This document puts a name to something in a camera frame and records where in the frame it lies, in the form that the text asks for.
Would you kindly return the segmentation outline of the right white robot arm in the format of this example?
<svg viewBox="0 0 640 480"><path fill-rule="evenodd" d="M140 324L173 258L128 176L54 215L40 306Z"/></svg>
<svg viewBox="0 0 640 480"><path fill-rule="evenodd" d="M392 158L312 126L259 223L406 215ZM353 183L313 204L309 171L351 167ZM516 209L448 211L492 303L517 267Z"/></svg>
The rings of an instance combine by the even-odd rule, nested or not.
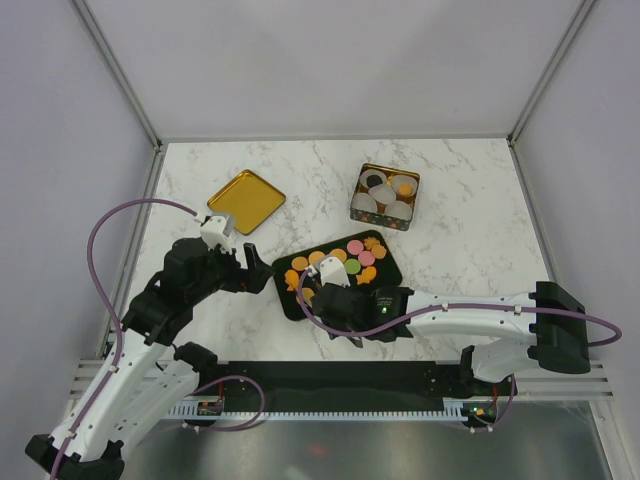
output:
<svg viewBox="0 0 640 480"><path fill-rule="evenodd" d="M534 367L570 375L591 369L584 306L554 282L503 297L456 297L398 286L366 294L328 283L312 298L310 309L331 336L355 341L489 338L461 353L457 382L473 395Z"/></svg>

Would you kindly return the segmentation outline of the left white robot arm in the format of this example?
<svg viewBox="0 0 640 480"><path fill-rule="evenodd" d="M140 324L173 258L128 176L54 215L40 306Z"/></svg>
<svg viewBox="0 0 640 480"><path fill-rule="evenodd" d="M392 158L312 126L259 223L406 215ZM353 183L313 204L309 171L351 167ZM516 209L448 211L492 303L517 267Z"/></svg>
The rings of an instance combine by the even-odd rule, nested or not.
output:
<svg viewBox="0 0 640 480"><path fill-rule="evenodd" d="M273 275L252 243L243 246L245 265L219 241L177 240L163 267L117 321L117 340L73 410L49 434L33 436L26 455L53 479L118 479L127 456L151 428L192 394L208 394L219 380L216 355L188 342L177 349L159 380L138 388L195 307L211 295L258 294Z"/></svg>

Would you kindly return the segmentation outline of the black round cookie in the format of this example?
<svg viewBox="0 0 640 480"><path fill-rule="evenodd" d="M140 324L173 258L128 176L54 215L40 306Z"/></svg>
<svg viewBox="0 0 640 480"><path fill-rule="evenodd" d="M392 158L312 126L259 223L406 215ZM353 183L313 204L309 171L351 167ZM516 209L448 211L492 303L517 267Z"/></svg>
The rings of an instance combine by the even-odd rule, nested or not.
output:
<svg viewBox="0 0 640 480"><path fill-rule="evenodd" d="M370 175L367 177L366 179L366 184L369 188L373 188L377 185L380 185L383 183L383 180L381 179L381 177L379 175Z"/></svg>

